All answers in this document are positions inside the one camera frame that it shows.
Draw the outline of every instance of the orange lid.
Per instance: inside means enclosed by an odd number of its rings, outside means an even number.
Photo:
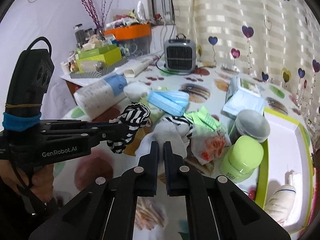
[[[151,35],[149,24],[136,24],[104,31],[104,35],[113,34],[117,41],[131,40]]]

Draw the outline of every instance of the curtain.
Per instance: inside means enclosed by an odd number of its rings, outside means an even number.
[[[320,137],[320,25],[304,0],[173,0],[202,62],[282,86]]]

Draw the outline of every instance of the finger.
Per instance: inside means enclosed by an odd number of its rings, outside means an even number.
[[[35,186],[43,186],[45,184],[51,184],[53,183],[54,177],[53,177],[53,164],[44,166],[41,170],[36,172],[32,176],[32,184]]]
[[[46,203],[50,199],[52,199],[53,196],[53,185],[46,184],[41,187],[35,187],[33,186],[31,188],[31,191],[33,194],[35,194],[42,202]]]
[[[3,182],[8,185],[15,193],[17,193],[18,195],[20,195],[20,192],[17,189],[17,183],[15,183],[12,179],[5,177],[2,178]]]
[[[29,185],[28,176],[25,174],[23,170],[19,168],[17,168],[17,171],[20,177],[22,178],[22,180],[24,181],[24,183],[28,186]],[[0,174],[2,179],[8,178],[12,180],[15,184],[22,186],[22,184],[20,183],[16,174],[13,171],[11,163],[8,160],[0,160]]]

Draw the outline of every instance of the face mask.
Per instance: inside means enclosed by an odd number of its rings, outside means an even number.
[[[173,116],[183,116],[189,95],[181,91],[151,91],[147,101]]]
[[[256,84],[238,76],[231,79],[223,111],[229,113],[232,118],[236,118],[237,114],[244,109],[263,114],[264,105],[265,100],[261,97]]]

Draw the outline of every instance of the gray heater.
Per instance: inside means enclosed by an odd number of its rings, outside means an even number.
[[[164,59],[166,68],[179,72],[192,72],[196,69],[196,44],[188,40],[185,35],[179,38],[168,40],[164,43]]]

